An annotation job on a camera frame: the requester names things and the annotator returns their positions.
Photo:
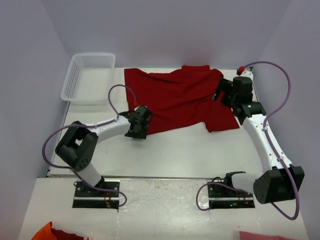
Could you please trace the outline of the red t shirt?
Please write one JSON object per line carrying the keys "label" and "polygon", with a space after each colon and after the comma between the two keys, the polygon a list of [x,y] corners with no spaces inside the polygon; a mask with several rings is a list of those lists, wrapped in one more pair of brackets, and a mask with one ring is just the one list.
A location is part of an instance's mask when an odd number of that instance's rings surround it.
{"label": "red t shirt", "polygon": [[144,105],[152,112],[149,135],[204,123],[208,132],[239,128],[232,110],[212,97],[224,77],[218,69],[182,66],[170,73],[124,70],[129,109]]}

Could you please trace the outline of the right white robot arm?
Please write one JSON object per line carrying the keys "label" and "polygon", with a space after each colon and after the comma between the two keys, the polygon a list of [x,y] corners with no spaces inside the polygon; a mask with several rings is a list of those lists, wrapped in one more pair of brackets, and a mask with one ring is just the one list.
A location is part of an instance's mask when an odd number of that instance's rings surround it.
{"label": "right white robot arm", "polygon": [[270,126],[263,105],[253,100],[253,82],[249,77],[236,76],[233,80],[222,78],[212,97],[230,107],[233,115],[247,132],[259,156],[262,175],[246,172],[230,173],[223,191],[233,197],[241,190],[253,194],[260,204],[296,200],[305,173],[294,166],[284,154]]}

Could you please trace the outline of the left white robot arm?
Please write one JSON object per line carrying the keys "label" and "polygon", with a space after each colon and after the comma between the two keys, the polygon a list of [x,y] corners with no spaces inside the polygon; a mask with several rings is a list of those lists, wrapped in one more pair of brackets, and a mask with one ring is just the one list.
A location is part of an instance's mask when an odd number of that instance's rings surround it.
{"label": "left white robot arm", "polygon": [[96,146],[119,135],[145,140],[152,119],[151,110],[140,105],[133,110],[119,113],[114,119],[93,126],[75,121],[57,144],[55,154],[86,184],[87,192],[97,197],[103,193],[104,178],[92,164]]}

